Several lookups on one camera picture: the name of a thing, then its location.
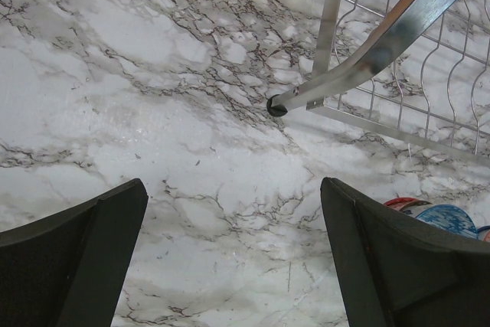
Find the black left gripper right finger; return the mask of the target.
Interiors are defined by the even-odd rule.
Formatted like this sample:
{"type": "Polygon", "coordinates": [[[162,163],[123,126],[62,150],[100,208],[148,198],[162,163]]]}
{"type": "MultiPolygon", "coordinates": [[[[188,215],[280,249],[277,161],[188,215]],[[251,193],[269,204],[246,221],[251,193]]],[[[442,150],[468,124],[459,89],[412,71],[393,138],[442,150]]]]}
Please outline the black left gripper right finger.
{"type": "Polygon", "coordinates": [[[487,326],[489,245],[324,178],[321,203],[350,326],[487,326]]]}

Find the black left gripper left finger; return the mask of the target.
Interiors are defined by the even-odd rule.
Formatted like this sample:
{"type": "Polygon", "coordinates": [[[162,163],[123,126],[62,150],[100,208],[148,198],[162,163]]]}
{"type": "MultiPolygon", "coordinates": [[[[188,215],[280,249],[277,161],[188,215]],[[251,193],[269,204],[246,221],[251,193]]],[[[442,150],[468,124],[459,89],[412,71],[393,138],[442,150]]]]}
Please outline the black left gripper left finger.
{"type": "Polygon", "coordinates": [[[1,233],[3,326],[109,326],[149,196],[138,178],[1,233]]]}

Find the blue floral patterned bowl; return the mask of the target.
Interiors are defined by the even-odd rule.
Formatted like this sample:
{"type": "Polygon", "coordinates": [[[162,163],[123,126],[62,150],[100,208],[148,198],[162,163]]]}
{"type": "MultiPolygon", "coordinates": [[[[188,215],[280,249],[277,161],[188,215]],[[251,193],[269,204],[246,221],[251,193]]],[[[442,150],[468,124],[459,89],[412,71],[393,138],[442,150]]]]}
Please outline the blue floral patterned bowl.
{"type": "Polygon", "coordinates": [[[477,238],[473,220],[461,208],[452,204],[428,204],[413,209],[412,216],[431,226],[472,239],[477,238]]]}

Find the steel two-tier dish rack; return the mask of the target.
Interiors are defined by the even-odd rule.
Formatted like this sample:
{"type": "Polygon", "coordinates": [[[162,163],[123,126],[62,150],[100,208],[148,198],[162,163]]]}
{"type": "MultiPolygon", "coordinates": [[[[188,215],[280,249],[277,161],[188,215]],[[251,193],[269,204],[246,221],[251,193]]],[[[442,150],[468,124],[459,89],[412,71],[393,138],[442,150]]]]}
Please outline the steel two-tier dish rack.
{"type": "Polygon", "coordinates": [[[341,121],[411,145],[488,165],[489,159],[477,152],[463,152],[452,143],[444,144],[390,127],[372,119],[327,106],[325,98],[346,93],[375,77],[410,47],[456,0],[400,0],[367,40],[345,61],[309,82],[269,98],[267,110],[281,117],[304,106],[308,111],[341,121]]]}

